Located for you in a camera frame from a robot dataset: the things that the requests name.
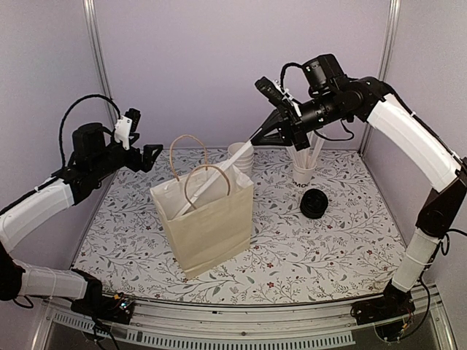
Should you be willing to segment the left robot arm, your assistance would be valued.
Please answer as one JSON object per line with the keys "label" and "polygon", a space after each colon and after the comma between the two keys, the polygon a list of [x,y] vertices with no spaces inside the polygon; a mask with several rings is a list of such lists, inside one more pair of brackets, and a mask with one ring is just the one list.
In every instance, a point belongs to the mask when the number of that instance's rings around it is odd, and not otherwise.
{"label": "left robot arm", "polygon": [[163,150],[161,144],[139,149],[137,125],[141,113],[119,114],[113,129],[100,122],[80,126],[72,133],[73,150],[61,156],[61,167],[45,182],[1,210],[1,300],[18,297],[58,297],[72,301],[77,312],[103,316],[126,310],[123,294],[103,295],[102,283],[80,270],[60,271],[14,260],[11,251],[30,233],[56,214],[87,199],[107,177],[121,168],[149,172]]}

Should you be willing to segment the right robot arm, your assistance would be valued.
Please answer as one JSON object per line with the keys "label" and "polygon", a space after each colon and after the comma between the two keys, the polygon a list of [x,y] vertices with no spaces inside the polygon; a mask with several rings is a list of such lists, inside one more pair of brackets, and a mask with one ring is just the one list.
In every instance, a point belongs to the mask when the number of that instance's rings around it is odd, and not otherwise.
{"label": "right robot arm", "polygon": [[394,317],[405,295],[436,255],[466,197],[466,159],[459,158],[398,96],[374,77],[348,77],[336,57],[319,55],[301,64],[309,101],[298,103],[282,82],[261,77],[255,86],[274,106],[251,138],[254,146],[310,146],[307,134],[337,120],[368,123],[398,146],[424,173],[432,190],[418,214],[415,232],[401,265],[385,287],[377,311]]}

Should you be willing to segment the kraft paper bag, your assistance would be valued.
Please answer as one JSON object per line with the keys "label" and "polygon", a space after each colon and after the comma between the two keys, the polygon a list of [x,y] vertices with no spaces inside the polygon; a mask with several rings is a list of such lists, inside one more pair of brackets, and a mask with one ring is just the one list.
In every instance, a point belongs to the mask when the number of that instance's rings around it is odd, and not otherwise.
{"label": "kraft paper bag", "polygon": [[187,279],[224,263],[250,246],[253,182],[235,165],[210,186],[193,208],[175,218],[207,177],[225,161],[203,162],[189,174],[151,188],[159,219],[171,250]]}

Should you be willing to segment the stack of white paper cups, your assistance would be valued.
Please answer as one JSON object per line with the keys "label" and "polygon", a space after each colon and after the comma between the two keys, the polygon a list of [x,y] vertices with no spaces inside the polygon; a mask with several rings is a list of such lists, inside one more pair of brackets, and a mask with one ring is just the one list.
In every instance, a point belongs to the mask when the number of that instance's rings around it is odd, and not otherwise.
{"label": "stack of white paper cups", "polygon": [[234,165],[247,176],[252,176],[252,167],[253,167],[253,158],[254,158],[254,148],[251,143],[248,142],[236,142],[231,144],[228,147],[228,156],[232,158],[239,150],[242,150],[244,146],[247,145],[248,148],[243,151],[243,153],[236,159]]}

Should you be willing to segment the stack of black lids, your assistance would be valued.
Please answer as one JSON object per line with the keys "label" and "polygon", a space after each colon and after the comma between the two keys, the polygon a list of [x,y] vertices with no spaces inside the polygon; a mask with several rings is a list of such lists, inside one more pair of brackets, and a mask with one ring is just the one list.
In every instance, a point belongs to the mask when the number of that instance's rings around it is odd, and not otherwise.
{"label": "stack of black lids", "polygon": [[328,197],[319,189],[307,190],[300,202],[301,213],[309,219],[320,219],[328,208]]}

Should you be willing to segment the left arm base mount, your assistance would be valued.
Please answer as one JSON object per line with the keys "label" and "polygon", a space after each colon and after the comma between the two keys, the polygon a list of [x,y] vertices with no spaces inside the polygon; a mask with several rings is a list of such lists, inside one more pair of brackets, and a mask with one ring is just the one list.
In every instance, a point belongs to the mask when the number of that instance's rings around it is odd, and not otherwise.
{"label": "left arm base mount", "polygon": [[134,308],[134,301],[122,292],[106,296],[100,289],[87,290],[82,299],[71,304],[74,313],[119,324],[130,324]]}

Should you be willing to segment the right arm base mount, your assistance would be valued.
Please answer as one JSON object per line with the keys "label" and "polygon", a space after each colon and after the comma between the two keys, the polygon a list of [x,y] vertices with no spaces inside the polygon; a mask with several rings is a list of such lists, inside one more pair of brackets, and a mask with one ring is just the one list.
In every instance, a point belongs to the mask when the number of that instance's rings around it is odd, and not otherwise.
{"label": "right arm base mount", "polygon": [[353,303],[350,315],[356,319],[358,325],[387,321],[397,316],[408,315],[408,321],[399,319],[396,322],[376,327],[376,333],[380,339],[395,342],[402,339],[414,311],[415,306],[411,292],[402,292],[389,283],[382,296]]}

